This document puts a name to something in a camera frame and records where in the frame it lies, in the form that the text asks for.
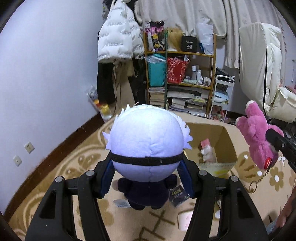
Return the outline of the right hand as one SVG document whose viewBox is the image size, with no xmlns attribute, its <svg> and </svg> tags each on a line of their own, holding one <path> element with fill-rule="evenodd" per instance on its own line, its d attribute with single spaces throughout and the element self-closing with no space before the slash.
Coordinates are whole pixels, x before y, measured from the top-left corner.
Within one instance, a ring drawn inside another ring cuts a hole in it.
<svg viewBox="0 0 296 241">
<path fill-rule="evenodd" d="M 276 227 L 282 228 L 295 209 L 295 197 L 290 197 L 276 221 Z"/>
</svg>

